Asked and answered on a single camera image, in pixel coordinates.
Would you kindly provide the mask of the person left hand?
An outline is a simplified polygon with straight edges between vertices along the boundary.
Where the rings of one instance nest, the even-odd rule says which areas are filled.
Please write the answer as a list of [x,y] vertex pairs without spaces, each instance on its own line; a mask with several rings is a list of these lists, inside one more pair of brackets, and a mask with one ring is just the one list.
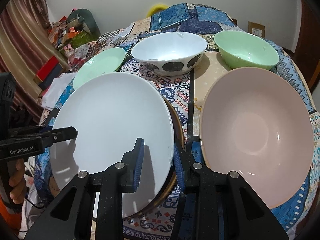
[[9,179],[9,185],[12,187],[10,198],[14,204],[22,204],[27,191],[26,181],[24,178],[25,165],[23,159],[16,162],[16,171]]

